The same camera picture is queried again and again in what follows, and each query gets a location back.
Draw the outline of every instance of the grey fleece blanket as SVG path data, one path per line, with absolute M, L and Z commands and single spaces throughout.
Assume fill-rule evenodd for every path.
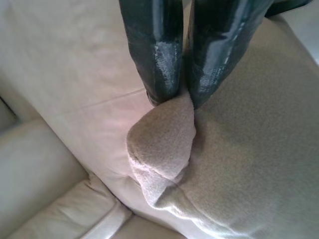
M 182 93 L 127 147 L 147 202 L 212 238 L 319 238 L 318 67 L 283 23 L 264 21 L 199 110 Z

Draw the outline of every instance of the white leather sofa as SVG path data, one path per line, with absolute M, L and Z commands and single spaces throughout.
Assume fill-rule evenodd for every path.
M 211 239 L 150 207 L 130 168 L 152 106 L 118 1 L 0 2 L 0 238 Z

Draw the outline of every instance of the sofa cushion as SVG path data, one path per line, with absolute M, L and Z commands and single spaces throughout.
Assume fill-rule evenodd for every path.
M 319 65 L 319 1 L 312 1 L 311 4 L 297 8 L 296 10 L 284 12 L 282 17 L 294 31 L 294 34 L 305 46 L 310 55 Z
M 186 239 L 183 235 L 139 216 L 133 216 L 112 239 Z
M 109 239 L 131 216 L 93 174 L 45 208 L 9 239 Z
M 13 125 L 16 121 L 15 115 L 7 108 L 0 98 L 0 133 L 2 130 Z
M 87 173 L 43 120 L 0 136 L 0 238 L 46 207 Z
M 42 117 L 143 88 L 118 1 L 8 1 L 0 42 L 3 80 Z

